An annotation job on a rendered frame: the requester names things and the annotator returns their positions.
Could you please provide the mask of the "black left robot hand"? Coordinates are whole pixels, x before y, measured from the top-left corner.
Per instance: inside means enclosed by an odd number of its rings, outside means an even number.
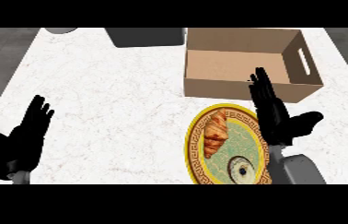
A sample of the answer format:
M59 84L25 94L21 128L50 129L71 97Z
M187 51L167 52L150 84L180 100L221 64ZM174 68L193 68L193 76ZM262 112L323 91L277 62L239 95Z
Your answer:
M16 171L31 173L35 170L53 114L44 97L35 95L21 124L12 129L9 136L0 133L0 180L12 181L9 175Z

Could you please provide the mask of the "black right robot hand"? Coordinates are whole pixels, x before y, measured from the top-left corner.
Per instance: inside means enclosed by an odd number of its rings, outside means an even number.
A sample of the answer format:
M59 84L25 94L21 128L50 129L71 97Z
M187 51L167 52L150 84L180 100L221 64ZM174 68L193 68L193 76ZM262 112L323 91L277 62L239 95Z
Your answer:
M262 67L255 68L251 80L249 90L261 136L270 146L290 146L295 137L311 134L323 114L305 112L298 116L289 116L286 105L274 94L270 77Z

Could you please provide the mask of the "yellow patterned plate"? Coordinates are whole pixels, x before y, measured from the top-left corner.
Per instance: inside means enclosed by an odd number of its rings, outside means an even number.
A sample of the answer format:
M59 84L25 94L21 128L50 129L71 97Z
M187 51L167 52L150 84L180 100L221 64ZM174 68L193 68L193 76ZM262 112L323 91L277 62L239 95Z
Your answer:
M203 129L212 114L226 109L228 139L217 153L203 157ZM227 172L231 157L245 157L255 169L252 184L271 184L267 166L270 163L268 144L261 136L255 113L242 106L221 103L205 108L195 117L184 139L184 161L193 183L236 184Z

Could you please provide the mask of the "open cardboard box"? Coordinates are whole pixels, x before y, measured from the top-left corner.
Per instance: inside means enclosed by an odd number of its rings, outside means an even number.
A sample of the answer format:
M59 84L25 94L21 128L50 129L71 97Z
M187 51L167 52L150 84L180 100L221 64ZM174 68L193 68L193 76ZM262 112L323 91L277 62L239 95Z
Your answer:
M265 69L276 96L299 102L321 87L321 77L296 29L190 28L183 92L187 97L249 100L251 75Z

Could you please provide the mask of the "white frosted cupcake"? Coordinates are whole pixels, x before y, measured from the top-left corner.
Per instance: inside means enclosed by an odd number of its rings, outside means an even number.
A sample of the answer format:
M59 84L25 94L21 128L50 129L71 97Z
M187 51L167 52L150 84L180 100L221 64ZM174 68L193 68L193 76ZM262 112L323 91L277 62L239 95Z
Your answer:
M227 165L230 179L236 184L252 184L255 180L255 169L245 157L231 157Z

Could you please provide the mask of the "brown croissant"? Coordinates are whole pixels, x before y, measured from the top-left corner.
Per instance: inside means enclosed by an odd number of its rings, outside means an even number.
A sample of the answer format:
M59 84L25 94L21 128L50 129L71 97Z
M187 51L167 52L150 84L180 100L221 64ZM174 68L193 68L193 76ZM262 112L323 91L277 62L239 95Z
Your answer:
M221 108L211 116L203 129L203 157L211 158L228 139L226 109Z

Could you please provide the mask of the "grey round object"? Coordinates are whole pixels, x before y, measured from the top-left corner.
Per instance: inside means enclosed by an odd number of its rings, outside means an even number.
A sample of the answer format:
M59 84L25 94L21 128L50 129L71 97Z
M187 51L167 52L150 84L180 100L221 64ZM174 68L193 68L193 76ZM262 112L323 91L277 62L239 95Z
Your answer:
M72 32L77 28L44 28L52 34L65 34Z

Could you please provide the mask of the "dark grey block appliance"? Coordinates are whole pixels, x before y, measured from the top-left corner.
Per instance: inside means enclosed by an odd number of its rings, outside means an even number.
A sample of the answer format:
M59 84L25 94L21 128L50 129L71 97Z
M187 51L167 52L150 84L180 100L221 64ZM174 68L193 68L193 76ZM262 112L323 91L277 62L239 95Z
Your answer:
M183 28L106 28L118 48L178 46L184 41Z

